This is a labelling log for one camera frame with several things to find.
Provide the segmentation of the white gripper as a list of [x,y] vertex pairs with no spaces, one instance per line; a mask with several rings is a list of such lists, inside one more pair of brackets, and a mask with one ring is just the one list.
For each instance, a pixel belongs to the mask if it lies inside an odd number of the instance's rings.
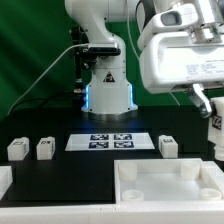
[[139,60],[144,87],[152,94],[186,91],[203,118],[212,114],[204,94],[224,82],[224,44],[193,44],[186,32],[160,33],[145,46]]

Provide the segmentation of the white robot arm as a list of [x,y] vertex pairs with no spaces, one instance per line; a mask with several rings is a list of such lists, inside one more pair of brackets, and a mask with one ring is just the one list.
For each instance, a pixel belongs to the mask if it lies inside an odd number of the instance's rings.
[[100,119],[133,113],[126,79],[126,45],[108,22],[135,20],[137,56],[144,88],[151,93],[185,91],[203,117],[212,114],[205,89],[224,87],[224,0],[65,0],[68,15],[87,36],[80,48],[92,71],[82,111]]

